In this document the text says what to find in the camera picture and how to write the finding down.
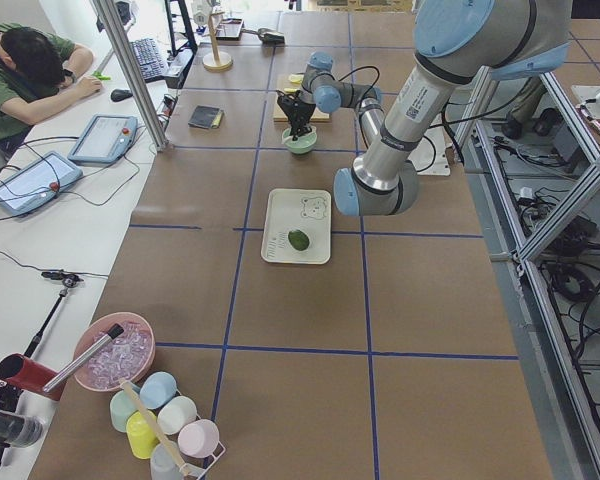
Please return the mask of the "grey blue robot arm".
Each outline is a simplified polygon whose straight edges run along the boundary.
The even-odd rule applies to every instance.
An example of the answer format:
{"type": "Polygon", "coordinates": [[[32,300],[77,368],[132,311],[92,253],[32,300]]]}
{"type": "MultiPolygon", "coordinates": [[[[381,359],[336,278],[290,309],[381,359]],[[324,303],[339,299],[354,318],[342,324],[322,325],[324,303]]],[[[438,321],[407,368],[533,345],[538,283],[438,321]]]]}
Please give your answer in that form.
{"type": "Polygon", "coordinates": [[[452,93],[482,67],[510,80],[550,72],[566,59],[569,1],[427,1],[415,19],[415,66],[389,111],[374,87],[336,79],[332,58],[315,52],[299,90],[277,103],[299,140],[312,132],[315,110],[356,111],[367,151],[337,171],[333,193],[349,216],[394,215],[417,198],[419,179],[409,156],[452,93]]]}

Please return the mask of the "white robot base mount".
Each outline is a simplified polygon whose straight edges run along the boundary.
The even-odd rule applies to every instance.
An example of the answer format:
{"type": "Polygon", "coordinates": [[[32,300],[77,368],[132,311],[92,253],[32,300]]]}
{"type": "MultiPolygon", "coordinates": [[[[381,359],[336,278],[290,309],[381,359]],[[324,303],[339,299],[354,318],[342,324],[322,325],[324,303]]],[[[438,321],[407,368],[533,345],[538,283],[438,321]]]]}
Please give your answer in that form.
{"type": "Polygon", "coordinates": [[[449,176],[451,168],[446,155],[447,142],[444,129],[428,129],[409,160],[420,176],[449,176]]]}

